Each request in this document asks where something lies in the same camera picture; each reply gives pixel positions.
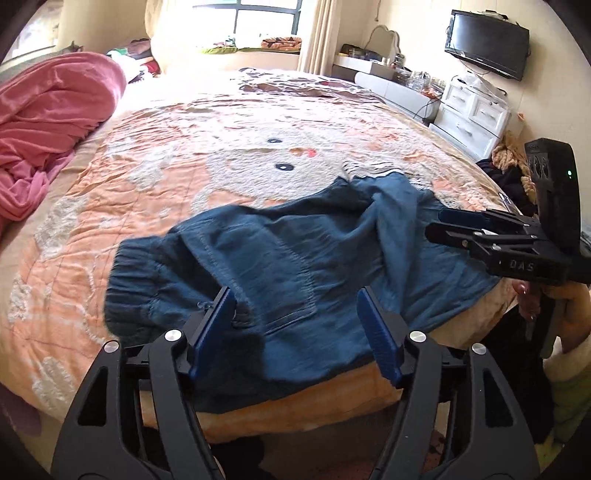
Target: denim jacket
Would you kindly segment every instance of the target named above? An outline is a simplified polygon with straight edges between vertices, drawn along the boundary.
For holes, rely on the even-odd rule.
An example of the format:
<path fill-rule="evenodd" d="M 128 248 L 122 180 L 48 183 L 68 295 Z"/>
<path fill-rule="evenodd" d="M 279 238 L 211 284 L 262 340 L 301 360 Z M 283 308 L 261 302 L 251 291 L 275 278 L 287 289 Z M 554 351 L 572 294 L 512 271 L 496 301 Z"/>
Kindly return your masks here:
<path fill-rule="evenodd" d="M 425 239 L 440 208 L 432 192 L 391 173 L 337 179 L 272 208 L 207 211 L 163 237 L 121 243 L 107 326 L 126 345 L 149 342 L 229 286 L 238 311 L 198 380 L 196 408 L 222 413 L 285 397 L 373 360 L 356 315 L 361 287 L 429 332 L 498 282 L 467 253 Z"/>

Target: screw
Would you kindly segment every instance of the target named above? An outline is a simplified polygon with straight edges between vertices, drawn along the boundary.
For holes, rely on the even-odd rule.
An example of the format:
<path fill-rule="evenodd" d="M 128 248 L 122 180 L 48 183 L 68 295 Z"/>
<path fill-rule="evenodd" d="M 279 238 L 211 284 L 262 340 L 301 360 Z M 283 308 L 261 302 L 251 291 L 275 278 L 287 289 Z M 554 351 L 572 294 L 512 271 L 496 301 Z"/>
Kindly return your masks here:
<path fill-rule="evenodd" d="M 413 342 L 423 343 L 425 340 L 427 340 L 427 335 L 425 335 L 423 332 L 415 330 L 414 332 L 410 332 L 410 339 Z"/>
<path fill-rule="evenodd" d="M 107 353 L 113 353 L 116 352 L 119 349 L 119 342 L 115 342 L 114 340 L 111 340 L 110 342 L 107 342 L 105 344 L 105 352 Z"/>
<path fill-rule="evenodd" d="M 481 343 L 475 343 L 472 345 L 472 351 L 477 355 L 484 355 L 486 353 L 486 347 Z"/>
<path fill-rule="evenodd" d="M 164 334 L 164 338 L 166 338 L 169 342 L 176 342 L 182 336 L 183 334 L 180 330 L 169 330 Z"/>

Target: wall-mounted tv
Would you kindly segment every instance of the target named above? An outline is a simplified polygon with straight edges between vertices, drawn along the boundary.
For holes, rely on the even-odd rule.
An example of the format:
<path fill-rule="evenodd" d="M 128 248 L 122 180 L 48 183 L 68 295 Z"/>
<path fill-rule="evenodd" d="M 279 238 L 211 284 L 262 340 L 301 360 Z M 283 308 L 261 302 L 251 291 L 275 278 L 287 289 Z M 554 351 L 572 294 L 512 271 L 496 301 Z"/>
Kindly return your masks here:
<path fill-rule="evenodd" d="M 503 77 L 521 80 L 530 51 L 530 31 L 488 15 L 452 10 L 445 51 Z"/>

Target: mirror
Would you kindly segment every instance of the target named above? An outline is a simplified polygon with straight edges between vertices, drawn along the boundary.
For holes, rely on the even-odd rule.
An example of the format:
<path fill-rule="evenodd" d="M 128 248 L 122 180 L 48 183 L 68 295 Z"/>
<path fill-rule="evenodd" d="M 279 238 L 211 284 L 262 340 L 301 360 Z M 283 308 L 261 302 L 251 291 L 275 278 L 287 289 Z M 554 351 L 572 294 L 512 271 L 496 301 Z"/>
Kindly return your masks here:
<path fill-rule="evenodd" d="M 399 41 L 400 38 L 394 30 L 390 30 L 386 25 L 378 25 L 371 32 L 365 49 L 379 53 L 386 59 L 394 59 L 400 53 Z"/>

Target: cartoon eye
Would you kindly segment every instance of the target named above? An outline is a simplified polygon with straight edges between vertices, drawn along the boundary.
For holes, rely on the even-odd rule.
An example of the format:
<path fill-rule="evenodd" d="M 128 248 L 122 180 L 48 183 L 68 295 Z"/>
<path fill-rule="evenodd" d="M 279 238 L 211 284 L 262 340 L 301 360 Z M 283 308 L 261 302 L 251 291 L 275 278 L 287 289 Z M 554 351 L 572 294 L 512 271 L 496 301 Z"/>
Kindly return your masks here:
<path fill-rule="evenodd" d="M 277 168 L 278 170 L 283 170 L 283 171 L 291 171 L 295 167 L 291 163 L 276 163 L 275 168 Z"/>

